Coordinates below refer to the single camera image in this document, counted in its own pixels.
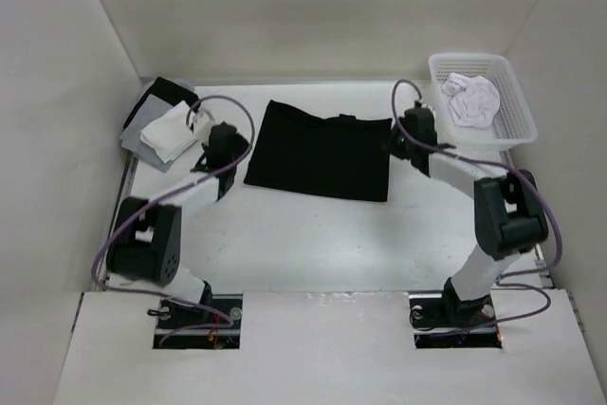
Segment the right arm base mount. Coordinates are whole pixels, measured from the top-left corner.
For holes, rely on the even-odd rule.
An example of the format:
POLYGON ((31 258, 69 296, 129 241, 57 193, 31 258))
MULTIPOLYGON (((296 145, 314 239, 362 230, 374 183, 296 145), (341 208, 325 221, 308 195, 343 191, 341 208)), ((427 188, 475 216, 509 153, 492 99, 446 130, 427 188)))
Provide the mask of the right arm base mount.
POLYGON ((502 348, 495 325, 472 329, 496 320, 489 295, 471 304, 450 303, 440 294, 411 295, 409 305, 417 349, 502 348))

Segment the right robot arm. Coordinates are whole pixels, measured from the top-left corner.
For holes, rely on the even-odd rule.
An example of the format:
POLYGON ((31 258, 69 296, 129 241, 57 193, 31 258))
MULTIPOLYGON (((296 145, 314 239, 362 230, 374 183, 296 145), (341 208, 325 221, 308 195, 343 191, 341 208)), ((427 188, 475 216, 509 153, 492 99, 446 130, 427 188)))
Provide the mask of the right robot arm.
POLYGON ((464 265, 447 279, 442 318, 453 325, 481 316, 489 292, 523 254, 544 241, 548 224, 528 172, 495 175, 476 161, 458 157, 437 142, 432 111, 421 104, 397 118, 388 142, 392 156, 407 160, 428 178, 449 184, 473 202, 476 244, 464 265))

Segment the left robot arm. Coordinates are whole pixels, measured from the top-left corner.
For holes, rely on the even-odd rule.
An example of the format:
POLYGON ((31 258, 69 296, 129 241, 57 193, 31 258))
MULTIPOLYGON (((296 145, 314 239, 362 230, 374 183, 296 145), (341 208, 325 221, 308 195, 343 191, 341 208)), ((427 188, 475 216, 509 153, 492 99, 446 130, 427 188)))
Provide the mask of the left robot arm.
POLYGON ((212 288, 181 265, 185 222, 220 201, 231 189, 250 143, 225 122, 202 142, 202 155, 187 175, 164 194, 129 196, 120 203, 120 234, 105 256, 111 291, 157 296, 180 304, 191 327, 212 319, 212 288))

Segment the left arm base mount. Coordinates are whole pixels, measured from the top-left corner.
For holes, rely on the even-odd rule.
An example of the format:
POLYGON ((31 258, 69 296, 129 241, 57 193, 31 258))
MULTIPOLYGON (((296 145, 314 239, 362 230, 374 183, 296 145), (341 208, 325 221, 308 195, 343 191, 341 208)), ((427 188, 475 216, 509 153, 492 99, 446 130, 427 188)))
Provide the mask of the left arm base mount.
POLYGON ((215 295, 206 301, 212 309, 162 300, 147 314, 155 320, 156 350, 238 350, 244 317, 243 295, 215 295))

